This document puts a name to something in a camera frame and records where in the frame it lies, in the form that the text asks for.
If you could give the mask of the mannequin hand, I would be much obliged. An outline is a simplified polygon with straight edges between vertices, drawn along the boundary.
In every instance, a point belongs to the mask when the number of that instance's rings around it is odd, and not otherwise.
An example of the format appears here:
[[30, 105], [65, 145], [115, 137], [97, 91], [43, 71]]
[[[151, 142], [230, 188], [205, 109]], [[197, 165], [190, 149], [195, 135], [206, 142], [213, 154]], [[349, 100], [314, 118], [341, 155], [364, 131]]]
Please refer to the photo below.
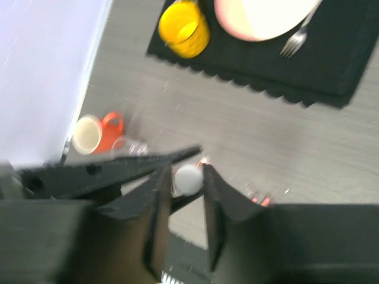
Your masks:
[[245, 185], [246, 197], [250, 199], [254, 204], [268, 207], [273, 204], [273, 197], [270, 193], [264, 193], [261, 195], [251, 183]]

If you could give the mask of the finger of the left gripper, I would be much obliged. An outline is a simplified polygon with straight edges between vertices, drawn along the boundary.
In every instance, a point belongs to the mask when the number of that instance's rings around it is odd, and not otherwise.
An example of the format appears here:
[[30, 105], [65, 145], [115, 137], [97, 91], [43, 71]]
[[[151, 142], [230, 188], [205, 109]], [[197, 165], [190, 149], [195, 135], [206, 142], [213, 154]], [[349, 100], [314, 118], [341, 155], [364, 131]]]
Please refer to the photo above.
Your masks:
[[171, 198], [171, 211], [170, 211], [170, 213], [176, 213], [177, 211], [179, 211], [183, 207], [189, 205], [190, 203], [192, 203], [196, 199], [202, 197], [203, 195], [204, 195], [204, 191], [202, 189], [200, 189], [197, 193], [190, 195], [190, 196], [181, 195], [181, 196]]
[[40, 167], [20, 171], [22, 185], [36, 199], [75, 199], [112, 185], [123, 185], [143, 178], [160, 167], [189, 159], [202, 152], [199, 145], [168, 154], [118, 157], [113, 160]]

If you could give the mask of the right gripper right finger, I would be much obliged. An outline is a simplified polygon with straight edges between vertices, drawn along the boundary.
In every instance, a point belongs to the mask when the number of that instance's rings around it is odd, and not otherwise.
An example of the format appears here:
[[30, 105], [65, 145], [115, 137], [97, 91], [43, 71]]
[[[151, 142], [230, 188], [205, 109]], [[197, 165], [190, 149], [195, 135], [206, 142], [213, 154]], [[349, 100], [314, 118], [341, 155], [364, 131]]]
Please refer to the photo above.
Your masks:
[[217, 283], [377, 283], [378, 206], [253, 203], [204, 166]]

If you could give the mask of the glitter nail polish bottle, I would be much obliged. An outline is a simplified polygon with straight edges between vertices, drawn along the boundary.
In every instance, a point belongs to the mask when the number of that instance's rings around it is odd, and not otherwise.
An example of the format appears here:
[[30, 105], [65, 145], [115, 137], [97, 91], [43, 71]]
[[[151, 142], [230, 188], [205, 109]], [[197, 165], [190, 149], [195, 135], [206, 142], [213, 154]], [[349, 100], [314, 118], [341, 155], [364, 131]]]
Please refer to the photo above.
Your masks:
[[200, 169], [205, 165], [211, 164], [211, 159], [209, 155], [205, 155], [202, 158], [200, 158], [199, 162], [196, 165], [196, 168]]

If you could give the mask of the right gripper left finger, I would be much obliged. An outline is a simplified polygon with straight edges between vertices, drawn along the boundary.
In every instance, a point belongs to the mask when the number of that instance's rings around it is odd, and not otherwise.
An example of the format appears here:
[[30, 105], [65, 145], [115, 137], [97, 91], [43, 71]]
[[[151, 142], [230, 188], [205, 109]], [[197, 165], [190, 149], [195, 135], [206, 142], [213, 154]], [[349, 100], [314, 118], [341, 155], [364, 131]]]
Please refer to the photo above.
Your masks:
[[171, 165], [75, 199], [36, 199], [1, 170], [2, 283], [158, 283]]

